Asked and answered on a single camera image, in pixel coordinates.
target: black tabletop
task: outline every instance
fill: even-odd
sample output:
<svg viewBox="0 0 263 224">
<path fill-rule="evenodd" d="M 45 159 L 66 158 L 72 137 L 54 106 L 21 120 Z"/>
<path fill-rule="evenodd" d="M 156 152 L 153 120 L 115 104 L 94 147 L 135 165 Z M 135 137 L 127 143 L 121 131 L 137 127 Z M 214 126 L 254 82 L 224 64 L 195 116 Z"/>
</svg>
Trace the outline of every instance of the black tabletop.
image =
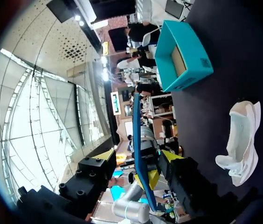
<svg viewBox="0 0 263 224">
<path fill-rule="evenodd" d="M 185 156 L 193 157 L 201 173 L 218 184 L 220 195 L 232 191 L 240 198 L 251 186 L 263 194 L 263 19 L 247 2 L 195 1 L 186 22 L 201 40 L 214 73 L 183 91 L 172 92 Z M 242 99 L 261 103 L 261 124 L 255 136 L 259 161 L 248 181 L 235 187 L 228 171 L 216 165 L 215 157 L 227 154 L 229 110 Z M 262 202 L 249 206 L 237 223 L 246 221 Z"/>
</svg>

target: ceiling light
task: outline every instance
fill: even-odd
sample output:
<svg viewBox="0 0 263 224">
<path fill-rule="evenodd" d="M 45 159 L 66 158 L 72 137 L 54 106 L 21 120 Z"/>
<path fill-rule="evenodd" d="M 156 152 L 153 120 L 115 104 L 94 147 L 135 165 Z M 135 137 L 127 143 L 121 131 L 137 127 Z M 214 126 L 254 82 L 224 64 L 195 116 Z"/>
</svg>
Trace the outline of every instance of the ceiling light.
<svg viewBox="0 0 263 224">
<path fill-rule="evenodd" d="M 103 64 L 107 64 L 108 63 L 108 60 L 107 60 L 107 58 L 105 56 L 102 56 L 101 60 L 102 60 Z"/>
<path fill-rule="evenodd" d="M 103 80 L 107 82 L 109 80 L 109 75 L 107 72 L 103 72 Z"/>
<path fill-rule="evenodd" d="M 76 20 L 76 21 L 80 21 L 80 19 L 81 19 L 81 17 L 80 17 L 79 15 L 76 15 L 76 16 L 75 16 L 75 20 Z"/>
</svg>

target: white sneaker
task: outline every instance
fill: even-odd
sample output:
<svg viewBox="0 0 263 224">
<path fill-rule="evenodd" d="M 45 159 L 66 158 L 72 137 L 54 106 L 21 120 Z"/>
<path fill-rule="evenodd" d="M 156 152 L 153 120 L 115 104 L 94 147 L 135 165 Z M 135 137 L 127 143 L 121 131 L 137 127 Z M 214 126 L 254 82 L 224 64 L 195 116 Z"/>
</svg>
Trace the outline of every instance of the white sneaker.
<svg viewBox="0 0 263 224">
<path fill-rule="evenodd" d="M 227 144 L 228 155 L 218 155 L 216 164 L 229 169 L 229 175 L 235 186 L 240 186 L 252 175 L 258 163 L 254 146 L 255 133 L 260 126 L 260 102 L 236 103 L 230 110 L 230 136 Z"/>
</svg>

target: perforated ceiling panel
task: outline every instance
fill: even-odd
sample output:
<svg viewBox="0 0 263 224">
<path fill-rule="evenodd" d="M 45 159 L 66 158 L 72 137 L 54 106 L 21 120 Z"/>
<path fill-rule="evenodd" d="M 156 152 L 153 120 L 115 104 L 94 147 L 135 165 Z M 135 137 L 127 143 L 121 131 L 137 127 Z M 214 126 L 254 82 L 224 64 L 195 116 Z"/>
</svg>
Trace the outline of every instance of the perforated ceiling panel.
<svg viewBox="0 0 263 224">
<path fill-rule="evenodd" d="M 66 71 L 99 58 L 77 21 L 60 23 L 46 4 L 35 0 L 8 29 L 1 47 L 62 77 Z"/>
</svg>

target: cardboard box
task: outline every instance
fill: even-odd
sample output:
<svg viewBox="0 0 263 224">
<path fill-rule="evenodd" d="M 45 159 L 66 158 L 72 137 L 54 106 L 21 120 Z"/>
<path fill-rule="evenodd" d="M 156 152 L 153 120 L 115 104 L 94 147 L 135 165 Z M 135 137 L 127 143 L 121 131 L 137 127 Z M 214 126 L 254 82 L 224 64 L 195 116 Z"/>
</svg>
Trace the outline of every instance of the cardboard box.
<svg viewBox="0 0 263 224">
<path fill-rule="evenodd" d="M 173 60 L 173 64 L 175 67 L 175 71 L 176 71 L 176 75 L 177 77 L 181 76 L 187 69 L 186 66 L 184 64 L 183 58 L 181 56 L 180 50 L 178 48 L 178 46 L 176 45 L 172 54 L 171 54 L 171 58 Z"/>
<path fill-rule="evenodd" d="M 164 21 L 155 61 L 165 92 L 182 90 L 213 73 L 203 45 L 185 22 Z"/>
</svg>

